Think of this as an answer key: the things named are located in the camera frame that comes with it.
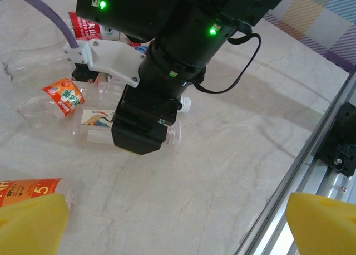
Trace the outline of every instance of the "orange bottle label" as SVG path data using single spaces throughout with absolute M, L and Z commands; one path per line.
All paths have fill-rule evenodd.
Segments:
M 42 90 L 56 102 L 65 117 L 72 113 L 77 105 L 84 103 L 84 97 L 78 87 L 67 78 L 56 81 Z
M 52 194 L 59 179 L 0 181 L 0 207 Z

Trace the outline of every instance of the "bottle label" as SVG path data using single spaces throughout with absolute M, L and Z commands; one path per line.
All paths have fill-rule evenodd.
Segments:
M 115 110 L 84 109 L 81 125 L 112 127 Z
M 71 18 L 74 34 L 77 39 L 89 41 L 91 39 L 102 38 L 100 35 L 100 33 L 102 33 L 100 25 L 78 17 L 75 12 L 69 12 L 69 16 Z
M 59 179 L 0 181 L 0 207 L 55 192 Z
M 64 78 L 44 88 L 54 102 L 63 111 L 65 117 L 74 111 L 77 105 L 84 104 L 84 97 L 70 79 Z

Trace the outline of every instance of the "marble surface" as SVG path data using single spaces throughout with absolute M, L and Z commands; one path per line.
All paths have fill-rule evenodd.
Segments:
M 76 0 L 45 0 L 56 11 Z M 0 3 L 0 55 L 53 42 L 49 24 L 22 0 Z M 66 124 L 31 131 L 0 74 L 1 179 L 72 179 L 78 188 L 58 254 L 233 254 L 347 77 L 260 21 L 263 45 L 238 86 L 223 95 L 190 87 L 183 142 L 145 156 L 78 149 Z M 224 45 L 204 86 L 228 87 L 256 42 Z

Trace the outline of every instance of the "yellow sponge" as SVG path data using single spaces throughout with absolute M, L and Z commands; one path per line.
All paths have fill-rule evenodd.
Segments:
M 0 254 L 56 254 L 68 217 L 62 194 L 44 195 L 0 208 Z
M 356 205 L 292 193 L 286 218 L 300 255 L 356 254 Z

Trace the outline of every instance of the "white bracket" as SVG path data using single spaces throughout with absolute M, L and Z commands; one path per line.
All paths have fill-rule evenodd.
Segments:
M 72 49 L 68 44 L 63 48 L 69 61 L 87 64 L 91 71 L 110 74 L 113 79 L 137 87 L 139 66 L 144 58 L 141 52 L 117 41 L 92 39 L 77 42 L 79 48 Z

